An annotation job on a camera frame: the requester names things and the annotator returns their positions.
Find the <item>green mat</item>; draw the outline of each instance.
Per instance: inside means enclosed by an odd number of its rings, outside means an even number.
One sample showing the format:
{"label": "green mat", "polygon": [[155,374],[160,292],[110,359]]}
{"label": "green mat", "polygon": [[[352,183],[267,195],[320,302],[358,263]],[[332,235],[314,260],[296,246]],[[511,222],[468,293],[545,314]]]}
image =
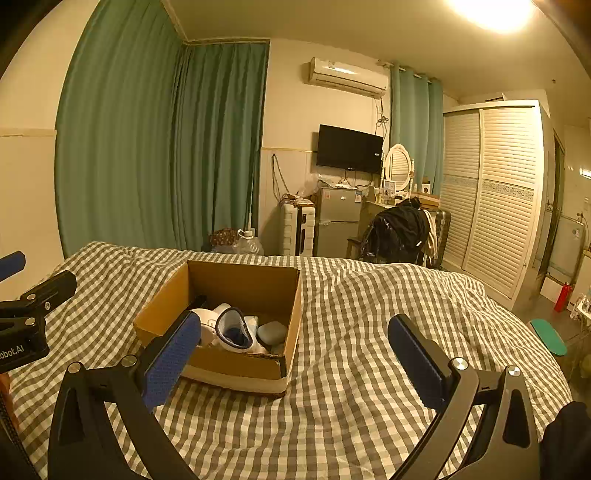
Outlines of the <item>green mat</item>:
{"label": "green mat", "polygon": [[566,345],[556,330],[544,319],[534,319],[531,326],[540,337],[546,348],[556,356],[566,355]]}

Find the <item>wall-mounted tv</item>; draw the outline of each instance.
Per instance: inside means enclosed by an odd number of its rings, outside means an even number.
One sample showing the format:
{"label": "wall-mounted tv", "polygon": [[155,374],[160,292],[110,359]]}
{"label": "wall-mounted tv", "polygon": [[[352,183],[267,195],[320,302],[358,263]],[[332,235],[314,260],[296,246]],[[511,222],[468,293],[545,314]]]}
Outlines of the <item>wall-mounted tv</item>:
{"label": "wall-mounted tv", "polygon": [[383,141],[377,135],[321,125],[316,165],[380,173]]}

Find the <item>wardrobe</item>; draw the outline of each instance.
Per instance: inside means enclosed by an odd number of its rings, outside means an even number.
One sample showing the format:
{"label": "wardrobe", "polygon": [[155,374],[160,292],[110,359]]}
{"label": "wardrobe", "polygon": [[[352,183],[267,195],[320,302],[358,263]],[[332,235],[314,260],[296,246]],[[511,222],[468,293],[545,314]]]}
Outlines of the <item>wardrobe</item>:
{"label": "wardrobe", "polygon": [[544,145],[544,133],[553,139],[550,118],[537,100],[518,100],[456,107],[444,125],[440,207],[452,222],[442,266],[480,280],[512,309],[539,281],[534,257],[554,161]]}

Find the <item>louvered door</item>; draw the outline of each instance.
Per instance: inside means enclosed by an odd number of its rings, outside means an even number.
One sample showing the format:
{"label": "louvered door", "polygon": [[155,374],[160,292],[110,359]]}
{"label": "louvered door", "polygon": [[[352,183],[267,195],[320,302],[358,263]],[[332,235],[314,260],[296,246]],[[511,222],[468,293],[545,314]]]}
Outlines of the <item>louvered door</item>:
{"label": "louvered door", "polygon": [[529,107],[480,111],[482,172],[463,269],[509,298],[527,262],[534,223],[535,113]]}
{"label": "louvered door", "polygon": [[478,110],[445,117],[440,208],[452,214],[444,260],[461,268],[472,230],[480,163]]}

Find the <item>small box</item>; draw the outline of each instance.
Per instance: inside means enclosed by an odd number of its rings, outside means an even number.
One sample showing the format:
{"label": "small box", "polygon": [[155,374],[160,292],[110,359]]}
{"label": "small box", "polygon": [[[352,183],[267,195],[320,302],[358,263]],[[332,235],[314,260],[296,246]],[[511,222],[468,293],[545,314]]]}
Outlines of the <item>small box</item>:
{"label": "small box", "polygon": [[142,345],[166,332],[198,295],[215,308],[229,303],[259,325],[274,320],[287,327],[279,355],[233,353],[198,346],[182,376],[232,390],[280,396],[291,377],[301,323],[300,271],[291,267],[187,261],[134,320]]}

